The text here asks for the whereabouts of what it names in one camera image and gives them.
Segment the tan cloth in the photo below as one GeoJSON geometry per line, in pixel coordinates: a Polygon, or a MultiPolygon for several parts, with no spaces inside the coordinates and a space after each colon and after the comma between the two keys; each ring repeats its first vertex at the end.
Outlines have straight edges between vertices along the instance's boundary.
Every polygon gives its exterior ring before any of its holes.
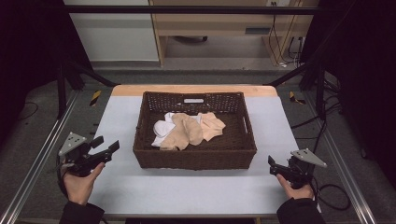
{"type": "Polygon", "coordinates": [[[201,116],[201,128],[206,141],[210,141],[215,136],[222,135],[225,124],[216,118],[214,113],[199,113],[198,116],[201,116]]]}
{"type": "Polygon", "coordinates": [[[160,150],[184,150],[189,144],[201,144],[203,131],[196,119],[185,113],[172,116],[175,128],[163,139],[160,150]]]}

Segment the white tabletop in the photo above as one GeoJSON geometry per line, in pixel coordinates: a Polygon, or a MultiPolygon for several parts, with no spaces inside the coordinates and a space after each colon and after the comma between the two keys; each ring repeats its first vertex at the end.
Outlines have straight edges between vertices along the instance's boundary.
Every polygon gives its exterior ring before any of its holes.
{"type": "Polygon", "coordinates": [[[105,138],[99,150],[120,141],[90,198],[106,216],[267,217],[287,200],[267,162],[287,165],[299,149],[279,97],[246,97],[258,152],[248,170],[217,171],[140,168],[132,148],[141,101],[111,96],[96,133],[105,138]]]}

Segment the black sleeve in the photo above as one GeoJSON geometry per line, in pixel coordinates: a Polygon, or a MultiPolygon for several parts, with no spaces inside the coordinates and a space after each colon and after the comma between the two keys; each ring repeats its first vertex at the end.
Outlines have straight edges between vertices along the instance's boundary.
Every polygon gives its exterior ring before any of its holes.
{"type": "Polygon", "coordinates": [[[105,211],[98,206],[87,203],[86,206],[68,202],[64,206],[60,224],[98,224],[105,211]]]}
{"type": "Polygon", "coordinates": [[[276,211],[280,224],[326,223],[311,199],[289,199],[276,211]]]}

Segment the hand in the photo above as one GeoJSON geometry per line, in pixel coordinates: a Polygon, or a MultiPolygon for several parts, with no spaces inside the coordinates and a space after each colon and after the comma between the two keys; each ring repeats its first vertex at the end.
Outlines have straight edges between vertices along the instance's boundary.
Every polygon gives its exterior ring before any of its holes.
{"type": "Polygon", "coordinates": [[[283,189],[286,192],[286,195],[288,195],[289,199],[294,198],[294,199],[302,199],[302,198],[314,198],[314,191],[311,189],[309,185],[304,185],[300,189],[293,189],[290,185],[290,183],[283,177],[282,175],[278,174],[276,175],[277,180],[279,181],[279,184],[283,187],[283,189]]]}
{"type": "Polygon", "coordinates": [[[99,163],[90,175],[79,177],[71,175],[69,172],[64,174],[64,186],[70,202],[86,205],[93,190],[93,183],[102,172],[105,164],[99,163]]]}

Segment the wicker basket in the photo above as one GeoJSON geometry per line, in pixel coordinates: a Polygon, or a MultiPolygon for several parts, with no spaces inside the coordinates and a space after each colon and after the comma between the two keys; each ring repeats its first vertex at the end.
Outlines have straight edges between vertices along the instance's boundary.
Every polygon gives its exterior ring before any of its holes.
{"type": "Polygon", "coordinates": [[[188,170],[248,169],[257,152],[242,92],[169,93],[146,91],[134,137],[134,154],[142,168],[188,170]],[[186,149],[159,150],[153,126],[168,112],[213,112],[226,127],[223,135],[186,149]]]}

